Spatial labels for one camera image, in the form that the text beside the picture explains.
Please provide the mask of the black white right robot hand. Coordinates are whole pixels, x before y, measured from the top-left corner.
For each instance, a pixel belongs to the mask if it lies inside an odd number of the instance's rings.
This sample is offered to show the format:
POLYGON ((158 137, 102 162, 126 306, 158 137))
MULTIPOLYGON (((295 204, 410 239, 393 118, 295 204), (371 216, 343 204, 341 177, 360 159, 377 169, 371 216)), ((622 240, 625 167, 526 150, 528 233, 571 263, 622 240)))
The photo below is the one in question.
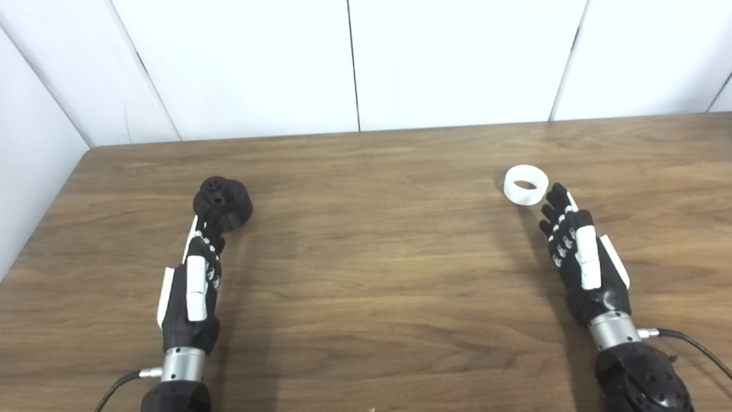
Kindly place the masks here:
POLYGON ((581 325, 609 312, 632 314, 629 282, 620 273, 620 260, 597 235, 593 216, 579 208, 570 191, 554 183, 542 204, 539 229, 564 284, 565 302, 581 325))

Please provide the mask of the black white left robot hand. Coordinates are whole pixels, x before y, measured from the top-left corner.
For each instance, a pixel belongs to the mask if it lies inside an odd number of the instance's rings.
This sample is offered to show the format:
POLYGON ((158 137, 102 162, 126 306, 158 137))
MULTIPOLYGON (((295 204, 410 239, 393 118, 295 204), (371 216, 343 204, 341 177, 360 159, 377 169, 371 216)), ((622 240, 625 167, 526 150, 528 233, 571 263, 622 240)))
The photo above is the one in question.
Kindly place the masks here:
POLYGON ((187 347, 209 355, 220 338, 221 321, 216 314, 220 254, 204 237, 204 228, 206 224, 199 224, 195 216, 181 263, 163 274, 156 320, 164 352, 187 347))

